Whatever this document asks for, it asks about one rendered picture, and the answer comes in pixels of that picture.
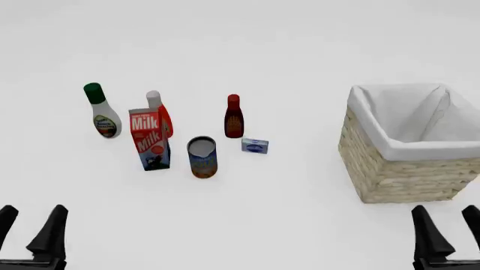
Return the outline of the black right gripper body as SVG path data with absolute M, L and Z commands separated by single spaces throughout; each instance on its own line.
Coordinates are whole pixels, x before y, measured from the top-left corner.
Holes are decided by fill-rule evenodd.
M 415 270 L 480 270 L 480 259 L 477 260 L 428 260 L 415 258 L 413 261 Z

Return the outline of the red ketchup bottle white cap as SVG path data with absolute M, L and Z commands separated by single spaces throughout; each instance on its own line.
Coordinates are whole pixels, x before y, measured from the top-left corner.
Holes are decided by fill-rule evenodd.
M 164 106 L 161 95 L 158 91 L 149 91 L 146 94 L 146 99 L 148 101 L 148 107 L 150 109 L 158 109 L 158 112 L 163 121 L 163 128 L 166 131 L 168 138 L 173 136 L 173 123 L 170 118 L 170 114 L 167 111 L 167 108 Z

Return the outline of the dark red sauce bottle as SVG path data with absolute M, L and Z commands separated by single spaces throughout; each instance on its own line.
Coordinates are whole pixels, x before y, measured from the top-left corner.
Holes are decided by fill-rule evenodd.
M 226 137 L 231 139 L 243 137 L 244 125 L 240 98 L 237 94 L 230 94 L 227 98 L 227 109 L 224 118 L 224 133 Z

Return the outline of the wicker basket with white liner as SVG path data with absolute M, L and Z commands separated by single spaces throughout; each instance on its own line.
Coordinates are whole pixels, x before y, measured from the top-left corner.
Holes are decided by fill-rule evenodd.
M 480 175 L 480 105 L 439 83 L 355 85 L 338 150 L 364 203 L 451 200 Z

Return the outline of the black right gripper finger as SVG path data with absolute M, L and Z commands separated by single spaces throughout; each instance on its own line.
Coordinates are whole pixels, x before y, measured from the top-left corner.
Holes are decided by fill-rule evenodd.
M 455 252 L 424 206 L 417 205 L 411 213 L 415 230 L 414 260 L 446 260 Z
M 462 211 L 462 215 L 480 250 L 480 209 L 469 205 Z

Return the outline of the red and blue milk carton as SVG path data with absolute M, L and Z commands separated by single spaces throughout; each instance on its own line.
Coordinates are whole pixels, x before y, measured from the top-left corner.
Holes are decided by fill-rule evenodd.
M 130 133 L 145 171 L 170 168 L 170 145 L 158 109 L 130 109 Z

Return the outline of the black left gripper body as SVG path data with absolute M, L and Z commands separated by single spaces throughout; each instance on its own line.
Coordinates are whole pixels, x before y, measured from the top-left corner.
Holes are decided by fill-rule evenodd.
M 0 259 L 0 270 L 65 270 L 66 265 L 59 258 Z

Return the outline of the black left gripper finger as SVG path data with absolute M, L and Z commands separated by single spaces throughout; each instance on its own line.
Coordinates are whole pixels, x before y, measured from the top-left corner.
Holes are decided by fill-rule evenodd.
M 34 260 L 66 259 L 65 227 L 68 210 L 63 205 L 57 205 L 50 213 L 46 223 L 27 245 Z
M 6 205 L 0 209 L 0 249 L 16 220 L 18 213 L 19 211 L 12 205 Z

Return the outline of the white bottle with green cap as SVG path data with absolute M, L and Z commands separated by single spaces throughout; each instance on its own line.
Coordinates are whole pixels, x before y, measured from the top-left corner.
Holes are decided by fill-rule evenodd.
M 97 132 L 106 139 L 113 139 L 122 132 L 122 121 L 109 105 L 104 91 L 98 82 L 90 82 L 83 87 L 92 108 L 92 121 Z

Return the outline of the printed tin can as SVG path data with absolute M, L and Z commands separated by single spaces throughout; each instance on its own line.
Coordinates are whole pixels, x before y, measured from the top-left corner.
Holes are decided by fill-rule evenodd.
M 218 171 L 216 143 L 210 136 L 196 136 L 187 144 L 187 153 L 193 175 L 207 179 Z

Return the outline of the small blue printed box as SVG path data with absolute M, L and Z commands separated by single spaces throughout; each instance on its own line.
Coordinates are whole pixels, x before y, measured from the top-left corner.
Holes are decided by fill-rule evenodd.
M 268 153 L 269 141 L 258 139 L 241 139 L 241 150 L 243 152 L 254 152 L 266 155 Z

